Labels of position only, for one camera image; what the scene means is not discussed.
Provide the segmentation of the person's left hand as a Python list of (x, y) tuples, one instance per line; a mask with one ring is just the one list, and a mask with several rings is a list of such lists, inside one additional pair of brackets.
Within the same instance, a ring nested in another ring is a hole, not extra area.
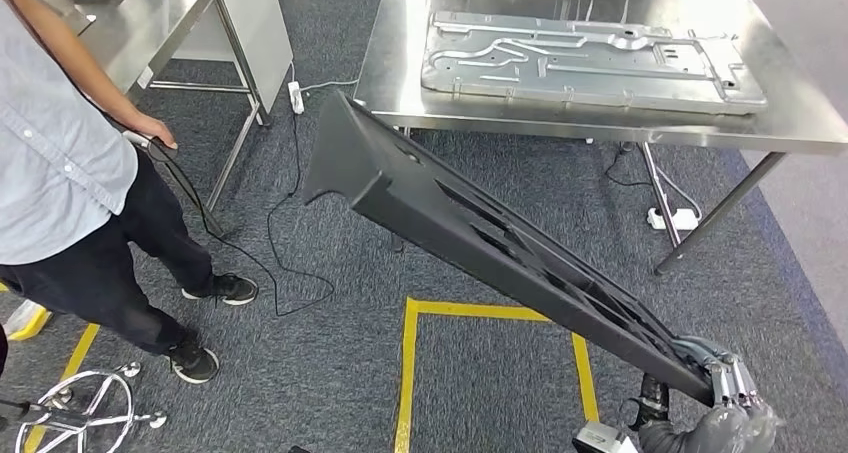
[(165, 146), (172, 150), (176, 150), (178, 148), (178, 144), (168, 127), (162, 121), (154, 117), (136, 112), (129, 117), (129, 119), (125, 122), (125, 125), (129, 129), (142, 135), (146, 135), (147, 137), (158, 138)]

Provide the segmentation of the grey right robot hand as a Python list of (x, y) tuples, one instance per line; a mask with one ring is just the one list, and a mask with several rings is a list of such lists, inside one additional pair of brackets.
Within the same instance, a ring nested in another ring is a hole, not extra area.
[(675, 353), (694, 361), (709, 377), (714, 405), (689, 431), (669, 420), (669, 387), (643, 376), (639, 409), (630, 429), (644, 452), (769, 452), (783, 421), (758, 394), (741, 357), (696, 336), (672, 341)]

